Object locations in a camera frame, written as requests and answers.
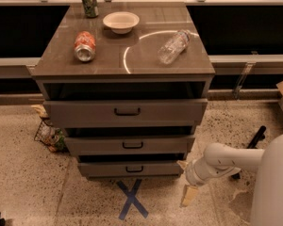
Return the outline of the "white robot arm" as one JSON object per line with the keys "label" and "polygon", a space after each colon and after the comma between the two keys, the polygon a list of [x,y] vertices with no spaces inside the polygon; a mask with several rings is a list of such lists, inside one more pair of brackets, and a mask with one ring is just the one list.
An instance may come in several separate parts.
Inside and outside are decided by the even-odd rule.
{"label": "white robot arm", "polygon": [[252,200],[251,226],[283,226],[283,135],[264,149],[236,149],[211,143],[203,156],[191,162],[177,162],[189,185],[183,204],[189,204],[197,189],[212,178],[233,175],[240,170],[257,174]]}

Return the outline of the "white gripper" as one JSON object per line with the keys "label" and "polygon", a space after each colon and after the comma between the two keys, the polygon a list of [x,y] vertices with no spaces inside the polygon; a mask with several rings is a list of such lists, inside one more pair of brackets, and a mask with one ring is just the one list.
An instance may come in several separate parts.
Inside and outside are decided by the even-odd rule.
{"label": "white gripper", "polygon": [[187,207],[198,193],[197,186],[203,186],[210,179],[208,164],[204,158],[186,162],[177,160],[176,163],[185,171],[186,180],[191,185],[184,185],[181,198],[181,207]]}

